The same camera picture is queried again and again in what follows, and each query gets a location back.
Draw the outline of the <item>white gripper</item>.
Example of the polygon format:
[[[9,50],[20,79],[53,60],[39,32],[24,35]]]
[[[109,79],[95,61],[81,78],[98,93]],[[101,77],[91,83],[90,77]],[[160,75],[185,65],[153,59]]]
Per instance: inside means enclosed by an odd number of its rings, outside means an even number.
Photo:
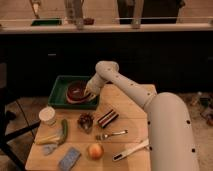
[[[95,74],[86,84],[84,91],[85,95],[90,95],[92,98],[100,94],[101,89],[106,84],[106,80],[98,74]]]

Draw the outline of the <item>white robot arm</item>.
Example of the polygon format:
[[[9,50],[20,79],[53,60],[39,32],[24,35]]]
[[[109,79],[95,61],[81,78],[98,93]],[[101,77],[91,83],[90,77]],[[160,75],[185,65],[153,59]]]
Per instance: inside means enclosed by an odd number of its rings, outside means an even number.
[[[147,113],[151,171],[199,171],[189,111],[180,97],[148,91],[121,75],[114,61],[99,61],[95,70],[85,90],[91,99],[112,82]]]

